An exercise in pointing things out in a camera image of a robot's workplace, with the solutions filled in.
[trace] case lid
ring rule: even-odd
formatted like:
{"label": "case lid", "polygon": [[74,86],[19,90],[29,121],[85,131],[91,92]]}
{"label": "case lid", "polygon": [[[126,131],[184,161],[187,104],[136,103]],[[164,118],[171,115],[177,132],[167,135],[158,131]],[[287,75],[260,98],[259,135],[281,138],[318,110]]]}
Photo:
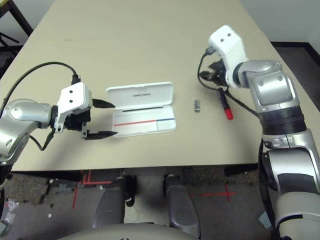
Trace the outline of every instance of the case lid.
{"label": "case lid", "polygon": [[106,93],[116,110],[147,109],[170,105],[174,86],[169,81],[115,86],[108,87]]}

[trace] red tape mark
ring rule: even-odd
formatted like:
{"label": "red tape mark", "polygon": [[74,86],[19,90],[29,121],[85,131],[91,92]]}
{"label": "red tape mark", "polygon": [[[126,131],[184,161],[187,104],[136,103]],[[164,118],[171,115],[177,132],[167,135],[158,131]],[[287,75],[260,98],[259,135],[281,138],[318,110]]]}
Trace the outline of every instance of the red tape mark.
{"label": "red tape mark", "polygon": [[[81,173],[81,174],[84,174],[84,171],[81,170],[80,173]],[[81,184],[81,180],[78,182],[78,184]]]}
{"label": "red tape mark", "polygon": [[91,178],[91,170],[89,170],[88,181],[87,181],[87,175],[86,174],[83,175],[82,184],[83,185],[103,185],[103,184],[112,183],[112,181],[90,181],[90,178]]}
{"label": "red tape mark", "polygon": [[73,203],[72,203],[73,209],[76,207],[77,195],[78,195],[78,186],[76,185],[74,189],[74,195],[73,195]]}
{"label": "red tape mark", "polygon": [[224,184],[224,189],[225,189],[225,193],[227,194],[226,195],[226,199],[228,200],[228,202],[230,203],[231,202],[231,197],[230,195],[228,194],[229,193],[229,190],[228,190],[228,184]]}
{"label": "red tape mark", "polygon": [[201,193],[199,194],[200,197],[215,197],[215,196],[230,196],[236,195],[235,192],[214,192],[214,193]]}

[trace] white plastic case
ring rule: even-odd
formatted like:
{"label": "white plastic case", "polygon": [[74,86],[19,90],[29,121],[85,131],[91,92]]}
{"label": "white plastic case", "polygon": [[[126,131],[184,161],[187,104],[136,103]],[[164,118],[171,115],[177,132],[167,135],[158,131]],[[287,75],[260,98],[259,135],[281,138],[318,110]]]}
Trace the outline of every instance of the white plastic case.
{"label": "white plastic case", "polygon": [[116,138],[156,134],[177,128],[172,82],[157,82],[106,89],[108,100],[115,105],[112,131]]}

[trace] table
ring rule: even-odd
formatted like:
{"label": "table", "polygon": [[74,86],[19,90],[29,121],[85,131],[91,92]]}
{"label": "table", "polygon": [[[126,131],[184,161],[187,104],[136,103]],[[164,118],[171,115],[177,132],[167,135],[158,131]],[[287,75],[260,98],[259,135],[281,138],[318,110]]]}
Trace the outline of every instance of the table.
{"label": "table", "polygon": [[[174,132],[84,141],[80,133],[56,134],[40,152],[30,141],[15,171],[111,169],[256,163],[262,128],[250,113],[229,104],[227,120],[215,92],[196,78],[208,37],[230,25],[243,39],[249,59],[279,60],[295,84],[305,121],[320,149],[320,114],[293,73],[239,0],[56,0],[1,80],[4,96],[31,67],[61,61],[74,67],[97,99],[108,100],[107,87],[170,81],[174,86]],[[218,60],[210,56],[203,66]],[[11,100],[29,98],[56,104],[71,73],[47,66],[29,75]],[[254,108],[248,89],[231,89]],[[200,113],[194,100],[200,100]],[[92,109],[92,132],[112,129],[112,109]],[[42,143],[50,130],[32,135]]]}

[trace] black cable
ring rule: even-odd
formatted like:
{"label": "black cable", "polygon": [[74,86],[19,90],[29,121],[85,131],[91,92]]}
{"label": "black cable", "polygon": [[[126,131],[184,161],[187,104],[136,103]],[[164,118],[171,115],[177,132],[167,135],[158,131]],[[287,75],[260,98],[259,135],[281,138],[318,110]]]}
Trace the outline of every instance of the black cable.
{"label": "black cable", "polygon": [[[211,55],[214,51],[210,50],[210,48],[207,48],[205,50],[205,53],[202,55],[201,59],[200,59],[200,63],[199,63],[199,66],[198,66],[198,71],[197,71],[197,77],[198,77],[198,80],[199,82],[207,89],[211,89],[211,90],[214,90],[214,91],[217,91],[218,88],[214,88],[214,87],[210,87],[206,84],[204,84],[202,81],[201,81],[201,76],[200,76],[200,69],[201,69],[201,66],[202,66],[202,63],[205,59],[206,56],[208,55]],[[254,116],[258,116],[258,114],[252,110],[250,107],[248,107],[247,105],[245,105],[242,101],[240,101],[239,99],[235,98],[230,92],[229,92],[229,87],[224,91],[224,94],[226,96],[228,96],[229,98],[231,98],[233,101],[235,101],[237,104],[239,104],[241,107],[243,107],[245,110],[249,111],[251,114],[253,114]]]}
{"label": "black cable", "polygon": [[0,192],[0,217],[2,216],[2,213],[4,211],[5,206],[5,189],[3,188]]}
{"label": "black cable", "polygon": [[210,87],[210,86],[208,86],[208,85],[205,85],[205,84],[201,81],[201,78],[200,78],[200,69],[201,69],[201,66],[202,66],[202,62],[204,61],[205,57],[208,56],[208,55],[211,55],[211,54],[208,53],[207,51],[202,55],[201,60],[200,60],[200,63],[199,63],[199,66],[198,66],[197,77],[198,77],[199,82],[200,82],[205,88],[211,89],[211,90],[214,90],[214,91],[217,91],[217,90],[218,90],[217,88],[213,88],[213,87]]}
{"label": "black cable", "polygon": [[224,91],[224,94],[231,98],[233,101],[235,101],[237,104],[239,104],[241,107],[243,107],[245,110],[249,111],[251,114],[254,116],[258,117],[258,114],[256,111],[252,110],[250,107],[245,105],[242,101],[239,99],[235,98],[230,92],[229,92],[229,87]]}
{"label": "black cable", "polygon": [[55,128],[52,128],[51,132],[48,134],[48,136],[46,137],[46,140],[44,142],[44,145],[41,146],[40,143],[38,142],[37,139],[35,139],[33,136],[29,136],[30,139],[32,141],[34,141],[34,143],[38,146],[38,148],[40,149],[40,151],[43,151],[47,148],[48,144],[50,143],[50,141],[54,138],[54,134],[56,132],[56,129]]}
{"label": "black cable", "polygon": [[59,62],[59,61],[49,61],[49,62],[45,62],[45,63],[42,63],[42,64],[39,64],[37,66],[34,66],[33,68],[31,68],[30,70],[26,71],[14,84],[13,86],[11,87],[11,89],[9,90],[8,94],[6,95],[6,97],[3,99],[3,103],[1,105],[1,111],[0,111],[0,118],[2,116],[2,114],[4,113],[4,110],[5,110],[5,107],[6,105],[8,104],[8,101],[9,101],[9,98],[10,96],[12,95],[12,93],[14,92],[14,90],[16,89],[16,87],[19,85],[19,83],[21,83],[21,81],[26,77],[28,76],[30,73],[32,73],[33,71],[39,69],[39,68],[42,68],[44,66],[48,66],[48,65],[61,65],[61,66],[64,66],[68,69],[70,69],[73,73],[73,76],[72,76],[72,81],[74,81],[74,79],[78,79],[79,80],[79,76],[77,75],[77,72],[71,67],[69,66],[68,64],[65,64],[63,62]]}

